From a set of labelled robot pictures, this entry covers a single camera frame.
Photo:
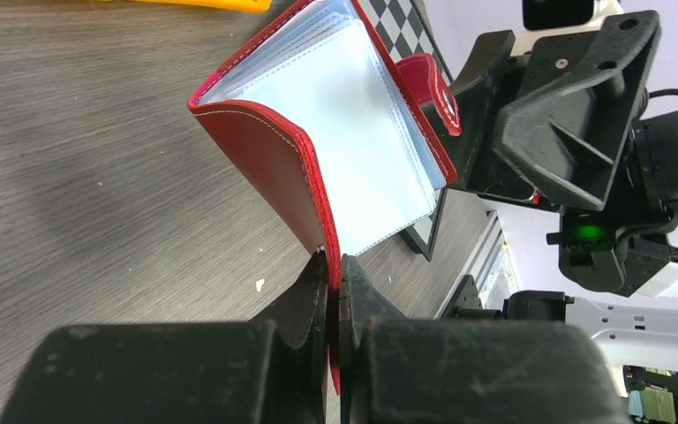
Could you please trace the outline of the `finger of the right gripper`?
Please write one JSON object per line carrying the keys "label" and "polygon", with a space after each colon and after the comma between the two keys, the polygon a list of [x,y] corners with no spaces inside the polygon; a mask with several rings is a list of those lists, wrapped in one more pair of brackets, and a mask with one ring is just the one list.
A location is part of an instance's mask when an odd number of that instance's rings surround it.
{"label": "finger of the right gripper", "polygon": [[463,132],[453,136],[432,105],[423,108],[453,163],[457,177],[449,189],[482,199],[555,211],[556,205],[521,179],[493,150],[497,112],[516,98],[528,60],[512,57],[511,30],[481,34],[456,79],[450,84]]}

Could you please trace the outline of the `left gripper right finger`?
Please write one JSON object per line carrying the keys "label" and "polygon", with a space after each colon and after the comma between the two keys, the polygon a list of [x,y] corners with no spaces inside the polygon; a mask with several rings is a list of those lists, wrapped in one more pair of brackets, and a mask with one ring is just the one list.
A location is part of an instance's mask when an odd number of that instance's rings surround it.
{"label": "left gripper right finger", "polygon": [[520,291],[501,310],[411,319],[344,256],[342,422],[627,422],[599,350],[567,323],[576,303],[561,292]]}

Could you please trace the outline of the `red card holder wallet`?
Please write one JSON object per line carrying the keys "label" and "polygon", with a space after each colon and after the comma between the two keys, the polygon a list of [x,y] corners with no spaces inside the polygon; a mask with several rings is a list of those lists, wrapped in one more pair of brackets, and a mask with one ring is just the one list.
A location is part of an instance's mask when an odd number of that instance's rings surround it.
{"label": "red card holder wallet", "polygon": [[189,111],[309,252],[328,263],[431,215],[457,172],[423,111],[453,136],[456,101],[433,57],[389,55],[357,1],[299,1],[225,60]]}

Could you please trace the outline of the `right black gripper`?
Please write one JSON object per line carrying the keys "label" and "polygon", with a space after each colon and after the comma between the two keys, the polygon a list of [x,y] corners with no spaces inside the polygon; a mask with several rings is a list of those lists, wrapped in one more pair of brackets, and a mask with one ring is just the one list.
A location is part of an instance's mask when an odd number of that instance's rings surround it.
{"label": "right black gripper", "polygon": [[660,36],[653,10],[606,18],[566,74],[495,119],[495,154],[568,208],[546,240],[559,247],[560,272],[589,291],[630,296],[678,263],[668,240],[678,226],[678,111],[635,122],[619,167]]}

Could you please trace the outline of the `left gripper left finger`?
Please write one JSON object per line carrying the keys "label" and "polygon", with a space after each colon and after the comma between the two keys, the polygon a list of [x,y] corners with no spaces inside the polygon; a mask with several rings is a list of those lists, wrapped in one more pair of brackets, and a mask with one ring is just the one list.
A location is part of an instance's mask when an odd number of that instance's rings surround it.
{"label": "left gripper left finger", "polygon": [[65,326],[34,350],[2,423],[322,423],[328,265],[244,322]]}

